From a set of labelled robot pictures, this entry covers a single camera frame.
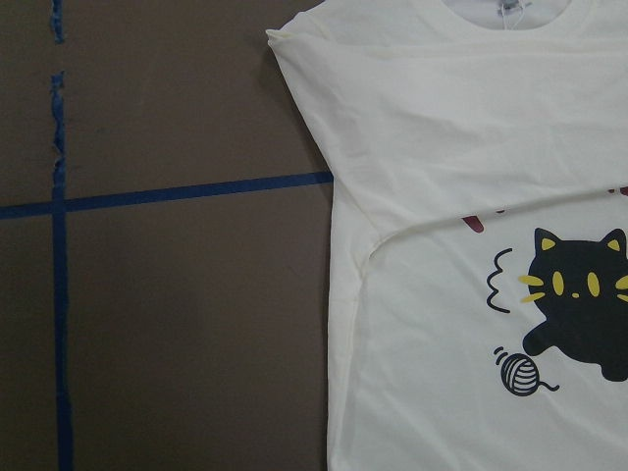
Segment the cream long-sleeve cat shirt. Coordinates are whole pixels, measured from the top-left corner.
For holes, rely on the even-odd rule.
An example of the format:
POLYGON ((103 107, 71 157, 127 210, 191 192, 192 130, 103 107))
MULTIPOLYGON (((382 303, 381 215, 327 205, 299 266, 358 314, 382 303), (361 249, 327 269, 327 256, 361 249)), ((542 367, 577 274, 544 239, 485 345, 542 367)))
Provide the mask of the cream long-sleeve cat shirt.
POLYGON ((268 31, 334 177, 331 470, 627 466, 627 5, 268 31))

